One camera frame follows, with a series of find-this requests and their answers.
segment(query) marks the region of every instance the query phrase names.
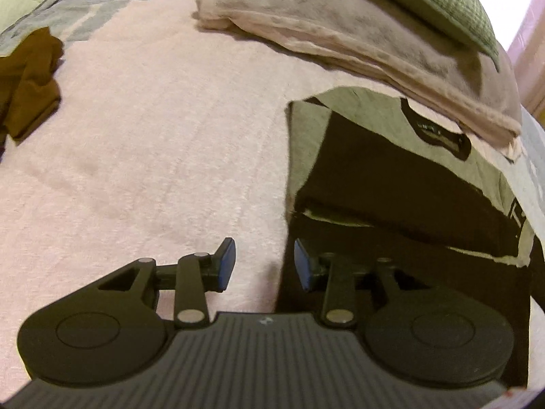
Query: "brown garment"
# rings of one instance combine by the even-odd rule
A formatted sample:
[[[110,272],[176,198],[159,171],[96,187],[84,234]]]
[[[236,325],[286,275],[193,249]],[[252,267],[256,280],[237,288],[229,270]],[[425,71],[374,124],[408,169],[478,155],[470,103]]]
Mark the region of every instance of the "brown garment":
[[[61,92],[53,73],[62,55],[62,41],[41,28],[0,58],[0,143],[7,134],[22,142],[57,110]]]

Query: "folded towel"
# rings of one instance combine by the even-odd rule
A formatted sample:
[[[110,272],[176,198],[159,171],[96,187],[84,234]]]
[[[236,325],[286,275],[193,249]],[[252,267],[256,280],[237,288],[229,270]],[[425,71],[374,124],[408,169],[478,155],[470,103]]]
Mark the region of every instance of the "folded towel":
[[[199,26],[242,29],[383,81],[516,160],[521,110],[507,53],[490,57],[423,23],[392,0],[197,0]]]
[[[41,28],[0,58],[2,150],[7,134],[20,143],[57,110],[61,92],[53,73],[62,55],[62,41]]]

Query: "metal pin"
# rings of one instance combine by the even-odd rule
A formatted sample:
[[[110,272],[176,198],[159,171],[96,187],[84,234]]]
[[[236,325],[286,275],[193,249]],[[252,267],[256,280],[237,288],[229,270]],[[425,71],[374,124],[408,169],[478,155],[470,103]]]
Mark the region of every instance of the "metal pin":
[[[325,318],[332,323],[345,324],[354,319],[354,314],[347,309],[333,309],[325,315]]]
[[[198,309],[185,309],[180,311],[176,318],[182,323],[193,324],[204,320],[204,313]]]

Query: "ribbed gray surface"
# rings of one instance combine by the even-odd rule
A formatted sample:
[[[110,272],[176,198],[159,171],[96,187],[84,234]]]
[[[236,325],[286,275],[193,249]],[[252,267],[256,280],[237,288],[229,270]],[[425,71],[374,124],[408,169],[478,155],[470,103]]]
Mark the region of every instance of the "ribbed gray surface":
[[[442,391],[378,368],[352,333],[308,314],[220,314],[180,332],[167,353],[130,380],[65,389],[36,380],[8,409],[478,409],[502,394],[489,383]]]

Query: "small logo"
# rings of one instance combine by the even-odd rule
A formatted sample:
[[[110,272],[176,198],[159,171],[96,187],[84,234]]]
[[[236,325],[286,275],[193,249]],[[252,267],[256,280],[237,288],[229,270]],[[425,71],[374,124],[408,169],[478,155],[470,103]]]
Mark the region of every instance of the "small logo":
[[[274,320],[271,317],[265,317],[265,318],[259,319],[257,322],[259,324],[262,324],[263,326],[268,326],[270,324],[273,324]]]
[[[517,227],[519,229],[522,228],[522,225],[524,225],[524,221],[526,220],[526,214],[524,213],[524,210],[522,210],[522,207],[516,198],[511,205],[509,218],[513,219],[517,223]]]

